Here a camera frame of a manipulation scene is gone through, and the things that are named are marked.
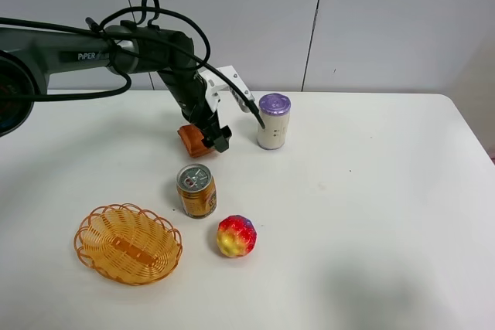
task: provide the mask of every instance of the white can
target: white can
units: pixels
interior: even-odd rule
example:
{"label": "white can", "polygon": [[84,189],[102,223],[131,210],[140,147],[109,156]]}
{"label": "white can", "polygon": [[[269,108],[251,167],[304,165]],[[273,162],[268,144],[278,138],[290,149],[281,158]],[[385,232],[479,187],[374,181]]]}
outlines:
{"label": "white can", "polygon": [[285,143],[291,100],[283,94],[272,93],[260,99],[260,115],[265,129],[258,125],[258,144],[265,150],[275,150]]}

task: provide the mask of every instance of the white mounting bracket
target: white mounting bracket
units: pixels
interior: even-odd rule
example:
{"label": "white mounting bracket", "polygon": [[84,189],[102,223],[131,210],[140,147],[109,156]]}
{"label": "white mounting bracket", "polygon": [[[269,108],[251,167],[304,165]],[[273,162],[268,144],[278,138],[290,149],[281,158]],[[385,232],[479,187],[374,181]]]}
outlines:
{"label": "white mounting bracket", "polygon": [[[219,67],[217,70],[228,77],[230,81],[241,90],[243,95],[248,100],[252,100],[254,102],[254,97],[251,94],[251,91],[248,89],[248,87],[246,87],[246,84],[244,84],[244,81],[242,81],[241,77],[239,77],[239,74],[233,66]],[[202,73],[200,73],[200,75],[207,82],[207,91],[205,93],[205,98],[207,99],[208,106],[210,106],[212,112],[215,112],[218,108],[218,103],[220,102],[220,96],[218,95],[218,92],[229,86],[221,78],[219,78],[217,75],[209,70],[203,71]],[[246,106],[244,101],[237,95],[237,93],[232,90],[232,88],[229,87],[229,89],[241,110],[244,112],[249,112],[249,108]]]}

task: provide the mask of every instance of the can lid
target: can lid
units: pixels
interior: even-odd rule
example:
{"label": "can lid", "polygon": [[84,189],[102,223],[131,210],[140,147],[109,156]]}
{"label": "can lid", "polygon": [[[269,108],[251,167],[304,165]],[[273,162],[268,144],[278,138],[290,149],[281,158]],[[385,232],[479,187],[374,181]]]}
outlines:
{"label": "can lid", "polygon": [[199,192],[211,183],[211,172],[203,164],[191,164],[177,174],[178,187],[186,192]]}
{"label": "can lid", "polygon": [[291,100],[283,94],[266,94],[260,99],[260,110],[270,116],[282,116],[291,110]]}

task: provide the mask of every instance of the colorful ball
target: colorful ball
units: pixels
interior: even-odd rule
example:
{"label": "colorful ball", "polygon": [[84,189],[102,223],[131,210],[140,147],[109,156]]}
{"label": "colorful ball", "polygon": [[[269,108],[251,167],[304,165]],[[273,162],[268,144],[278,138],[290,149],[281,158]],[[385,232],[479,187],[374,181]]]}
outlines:
{"label": "colorful ball", "polygon": [[229,216],[218,225],[217,245],[224,255],[243,257],[254,249],[255,244],[256,230],[248,218]]}

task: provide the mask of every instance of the purple lid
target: purple lid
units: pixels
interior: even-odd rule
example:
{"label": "purple lid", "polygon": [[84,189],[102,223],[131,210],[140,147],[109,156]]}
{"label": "purple lid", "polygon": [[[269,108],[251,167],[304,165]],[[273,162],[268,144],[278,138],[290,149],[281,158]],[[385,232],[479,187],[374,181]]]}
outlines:
{"label": "purple lid", "polygon": [[291,110],[291,100],[283,94],[267,94],[260,99],[260,110],[270,116],[282,116]]}

